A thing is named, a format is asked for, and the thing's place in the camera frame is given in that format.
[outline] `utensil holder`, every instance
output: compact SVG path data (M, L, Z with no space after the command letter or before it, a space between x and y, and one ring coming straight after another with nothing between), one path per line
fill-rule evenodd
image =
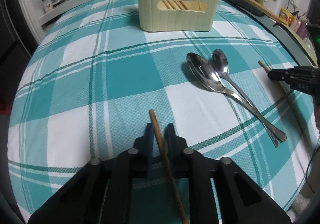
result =
M179 1L188 10L168 9L167 0L138 0L140 27L148 32L209 31L219 0Z

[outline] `wooden board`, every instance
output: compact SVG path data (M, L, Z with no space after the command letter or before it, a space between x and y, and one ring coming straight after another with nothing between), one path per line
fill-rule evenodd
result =
M257 1L255 1L255 0L244 0L244 1L250 3L255 8L259 9L260 11L265 13L268 17L270 17L271 19L275 20L276 22L279 22L279 23L281 23L283 25L286 25L280 20L280 18L275 13L271 12L268 8L266 8L262 4L258 3Z

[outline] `teal plaid tablecloth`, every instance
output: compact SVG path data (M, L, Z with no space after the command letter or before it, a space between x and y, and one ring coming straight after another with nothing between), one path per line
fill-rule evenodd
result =
M292 109L257 61L290 67L295 63L288 52L222 0L205 33L147 33L138 15L138 0L89 1L66 12L32 56L14 100L8 141L11 183L25 220L91 158L106 160L132 147L151 108L161 130L174 123L178 135L205 156L231 157L286 210L309 158ZM210 58L216 48L225 52L231 78L287 133L278 148L243 107L198 87L186 54ZM315 145L311 97L288 94ZM188 185L178 183L188 211ZM160 164L149 180L135 181L131 218L179 222Z

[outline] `stainless steel spoon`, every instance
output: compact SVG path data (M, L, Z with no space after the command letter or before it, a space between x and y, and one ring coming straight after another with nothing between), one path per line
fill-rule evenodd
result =
M244 97L244 99L249 103L249 105L258 111L258 109L250 100L250 98L243 92L243 90L232 79L230 79L228 60L224 52L221 51L220 49L215 49L215 51L212 53L212 66L222 79L225 79L227 82L229 82L241 94L241 96ZM270 131L270 129L268 129L268 127L264 123L262 123L262 125L268 132L275 147L278 147L278 141L276 140L276 136Z
M264 123L276 136L280 136L283 140L287 139L287 136L280 129L276 128L268 120L266 120L259 111L253 109L246 101L240 98L234 91L227 89L222 85L219 75L213 69L212 65L201 56L195 53L187 54L188 65L194 74L194 76L199 80L199 82L208 90L225 94L226 96L233 98L235 101L240 103L246 109L248 109L252 114L254 114L262 123Z

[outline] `chopstick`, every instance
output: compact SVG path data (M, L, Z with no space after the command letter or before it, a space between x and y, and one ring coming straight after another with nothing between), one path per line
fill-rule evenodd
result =
M169 10L189 10L182 1L163 0L162 2Z
M155 111L153 109L150 109L149 115L150 115L151 122L153 124L153 128L154 128L156 140L158 143L159 151L160 151L160 154L161 154L161 157L163 160L164 169L166 171L167 178L168 178L168 181L169 181L171 189L172 189L175 203L176 203L178 210L179 210L179 216L180 216L181 222L183 224L189 224L186 212L184 211L183 204L182 204L182 201L181 201L181 198L179 195L178 188L176 186L176 183L175 183L174 178L172 176L172 173L170 171L170 163L169 163L169 159L168 159L167 154L164 149L164 145L162 142L162 136L161 136L158 122L157 122Z
M258 63L266 71L266 73L270 71L270 68L267 65L265 65L263 61L259 60Z
M265 70L265 72L268 74L268 72L270 71L270 68L261 60L259 60L258 63ZM292 108L292 111L298 121L300 128L304 129L303 119L301 118L299 110L296 108L296 106L293 105L291 99L289 98L287 92L285 91L284 87L280 84L280 82L279 81L274 81L274 82L277 82L279 88L283 91L283 95L285 96L286 100L289 102L290 107ZM302 131L302 135L303 135L304 140L306 142L309 142L310 138L307 136L305 131Z

